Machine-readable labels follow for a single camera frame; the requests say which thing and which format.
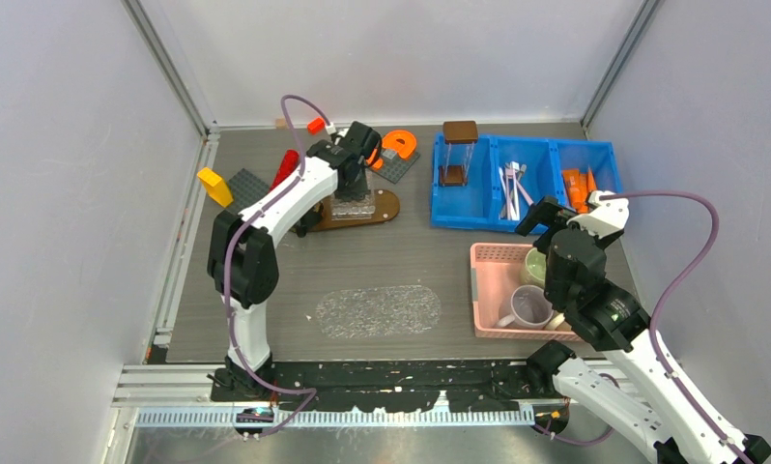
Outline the light green mug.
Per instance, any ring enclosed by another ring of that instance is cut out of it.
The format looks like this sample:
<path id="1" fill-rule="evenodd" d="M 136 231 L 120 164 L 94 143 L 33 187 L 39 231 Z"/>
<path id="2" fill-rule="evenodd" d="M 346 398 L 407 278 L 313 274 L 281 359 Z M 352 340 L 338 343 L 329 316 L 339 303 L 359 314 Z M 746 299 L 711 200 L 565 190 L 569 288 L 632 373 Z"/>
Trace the light green mug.
<path id="1" fill-rule="evenodd" d="M 520 271 L 520 279 L 524 285 L 545 287 L 547 273 L 546 255 L 532 247 L 526 254 Z"/>

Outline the clear glass toothbrush holder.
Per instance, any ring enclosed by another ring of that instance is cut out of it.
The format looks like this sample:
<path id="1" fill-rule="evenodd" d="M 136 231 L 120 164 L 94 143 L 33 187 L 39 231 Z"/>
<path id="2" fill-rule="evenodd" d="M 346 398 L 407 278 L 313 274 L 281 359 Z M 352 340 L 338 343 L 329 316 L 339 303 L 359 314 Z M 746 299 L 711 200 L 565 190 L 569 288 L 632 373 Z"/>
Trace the clear glass toothbrush holder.
<path id="1" fill-rule="evenodd" d="M 330 197 L 332 220 L 370 219 L 376 212 L 376 198 L 371 190 L 357 196 L 335 193 Z"/>

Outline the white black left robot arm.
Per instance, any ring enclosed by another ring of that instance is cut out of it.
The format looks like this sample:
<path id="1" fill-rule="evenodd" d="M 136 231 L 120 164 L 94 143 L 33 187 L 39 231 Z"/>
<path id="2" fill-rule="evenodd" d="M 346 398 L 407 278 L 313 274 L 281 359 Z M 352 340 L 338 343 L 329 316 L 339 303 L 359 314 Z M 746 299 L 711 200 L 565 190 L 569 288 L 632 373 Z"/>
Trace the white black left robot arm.
<path id="1" fill-rule="evenodd" d="M 267 337 L 267 301 L 280 277 L 276 249 L 321 200 L 365 181 L 381 150 L 376 130 L 352 122 L 300 151 L 293 172 L 259 201 L 215 218 L 207 272 L 224 304 L 229 343 L 217 382 L 250 400 L 277 389 Z"/>

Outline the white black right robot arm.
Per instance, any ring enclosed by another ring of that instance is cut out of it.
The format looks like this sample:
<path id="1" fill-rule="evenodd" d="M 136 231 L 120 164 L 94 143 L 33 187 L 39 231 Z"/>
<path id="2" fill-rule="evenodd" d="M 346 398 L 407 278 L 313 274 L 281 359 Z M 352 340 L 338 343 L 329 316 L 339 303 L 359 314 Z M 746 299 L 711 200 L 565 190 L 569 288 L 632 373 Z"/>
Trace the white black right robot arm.
<path id="1" fill-rule="evenodd" d="M 516 231 L 526 236 L 543 227 L 535 247 L 546 258 L 546 299 L 637 395 L 555 340 L 528 357 L 528 386 L 540 396 L 577 400 L 654 463 L 766 461 L 769 443 L 720 414 L 671 354 L 658 330 L 660 310 L 645 310 L 607 278 L 606 250 L 623 234 L 629 201 L 627 193 L 596 190 L 580 214 L 546 196 L 528 208 Z"/>

